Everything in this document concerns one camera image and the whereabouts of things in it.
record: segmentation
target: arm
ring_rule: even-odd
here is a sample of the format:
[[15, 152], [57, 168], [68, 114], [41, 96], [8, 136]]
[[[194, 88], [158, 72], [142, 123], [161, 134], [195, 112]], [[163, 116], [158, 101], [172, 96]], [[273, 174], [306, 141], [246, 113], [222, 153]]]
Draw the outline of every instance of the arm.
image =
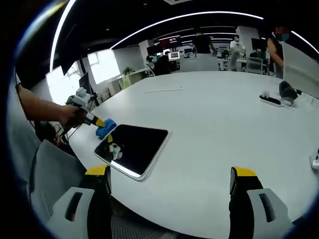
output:
[[28, 120], [59, 121], [61, 124], [66, 124], [69, 118], [74, 117], [78, 110], [75, 106], [61, 106], [50, 101], [41, 100], [20, 84], [17, 86], [17, 92]]
[[213, 43], [209, 40], [209, 46], [210, 46], [210, 49], [215, 53], [217, 54], [217, 50], [215, 49]]
[[230, 45], [229, 45], [229, 53], [233, 53], [234, 49], [235, 49], [235, 45], [234, 45], [233, 41], [231, 41]]
[[284, 67], [284, 61], [280, 58], [279, 55], [277, 55], [276, 47], [271, 39], [268, 39], [267, 41], [268, 50], [270, 57], [276, 62], [281, 68]]

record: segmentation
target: black shirt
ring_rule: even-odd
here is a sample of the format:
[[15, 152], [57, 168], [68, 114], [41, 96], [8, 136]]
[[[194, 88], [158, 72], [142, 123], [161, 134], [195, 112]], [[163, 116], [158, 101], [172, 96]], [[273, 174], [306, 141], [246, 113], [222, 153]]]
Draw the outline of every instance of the black shirt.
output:
[[210, 38], [207, 35], [198, 35], [193, 39], [193, 44], [200, 54], [210, 53]]

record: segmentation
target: tablet screen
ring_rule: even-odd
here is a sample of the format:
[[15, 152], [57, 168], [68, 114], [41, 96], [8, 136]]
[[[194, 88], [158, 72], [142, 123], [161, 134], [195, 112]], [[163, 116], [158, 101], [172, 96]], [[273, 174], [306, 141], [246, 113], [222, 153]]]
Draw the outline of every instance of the tablet screen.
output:
[[168, 135], [167, 130], [121, 124], [95, 149], [95, 153], [111, 163], [142, 175]]

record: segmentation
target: window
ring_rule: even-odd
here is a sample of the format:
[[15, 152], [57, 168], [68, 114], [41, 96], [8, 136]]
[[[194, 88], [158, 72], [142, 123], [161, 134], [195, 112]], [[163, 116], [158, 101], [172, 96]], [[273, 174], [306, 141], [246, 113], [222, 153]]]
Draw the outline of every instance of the window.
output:
[[57, 67], [48, 73], [46, 80], [53, 102], [59, 105], [65, 105], [69, 96], [75, 95], [77, 89], [80, 87], [80, 78], [81, 76], [76, 62], [71, 66], [65, 76], [62, 73], [61, 67]]
[[108, 49], [88, 55], [96, 84], [120, 75], [113, 50]]

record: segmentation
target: person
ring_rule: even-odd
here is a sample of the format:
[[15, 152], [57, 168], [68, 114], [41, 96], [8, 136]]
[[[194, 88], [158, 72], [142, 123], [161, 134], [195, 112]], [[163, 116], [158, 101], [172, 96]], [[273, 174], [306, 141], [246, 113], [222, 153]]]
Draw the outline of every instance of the person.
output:
[[196, 28], [196, 36], [193, 39], [196, 55], [196, 66], [193, 69], [197, 71], [218, 71], [217, 50], [214, 48], [210, 37], [204, 35], [200, 28]]
[[271, 66], [274, 66], [275, 76], [284, 78], [284, 53], [282, 43], [289, 38], [290, 30], [277, 25], [267, 37], [267, 47], [270, 54]]
[[268, 35], [267, 46], [271, 59], [281, 68], [284, 67], [283, 47], [280, 42], [286, 41], [288, 30], [283, 26], [276, 26], [275, 31]]
[[27, 192], [30, 187], [31, 171], [41, 145], [35, 128], [29, 120], [58, 121], [66, 125], [70, 121], [78, 120], [78, 110], [72, 105], [61, 106], [39, 99], [21, 85], [14, 71], [8, 90], [6, 133], [17, 174], [17, 184], [21, 191]]
[[200, 28], [196, 28], [196, 36], [193, 39], [193, 44], [197, 54], [211, 54], [211, 51], [217, 53], [209, 36], [204, 35]]
[[234, 35], [233, 40], [230, 42], [229, 46], [230, 52], [239, 51], [239, 53], [243, 53], [244, 57], [246, 55], [246, 49], [244, 45], [239, 41], [239, 35]]
[[170, 65], [168, 58], [169, 51], [166, 51], [163, 56], [161, 56], [157, 62], [154, 64], [154, 73], [157, 76], [166, 75], [170, 73]]
[[146, 57], [146, 65], [149, 66], [151, 69], [154, 68], [154, 61], [151, 56]]

